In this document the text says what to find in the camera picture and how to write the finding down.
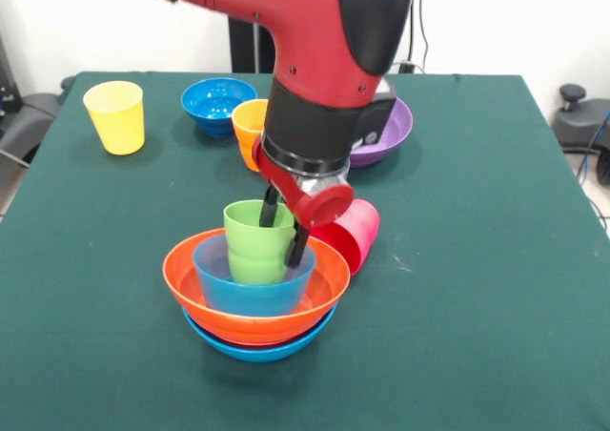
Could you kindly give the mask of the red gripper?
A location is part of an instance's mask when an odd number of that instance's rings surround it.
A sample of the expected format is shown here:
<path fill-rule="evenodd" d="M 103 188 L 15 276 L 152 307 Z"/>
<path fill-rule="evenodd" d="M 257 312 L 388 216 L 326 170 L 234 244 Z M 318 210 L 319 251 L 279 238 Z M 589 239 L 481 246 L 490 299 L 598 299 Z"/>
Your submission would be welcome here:
<path fill-rule="evenodd" d="M 271 185 L 261 205 L 259 226 L 272 228 L 279 195 L 295 217 L 295 235 L 285 256 L 286 266 L 298 266 L 303 258 L 309 231 L 306 228 L 322 226 L 341 216 L 354 200 L 354 189 L 346 180 L 349 167 L 338 174 L 324 177 L 297 175 L 276 165 L 263 151 L 262 137 L 253 147 L 252 155 L 262 176 Z"/>

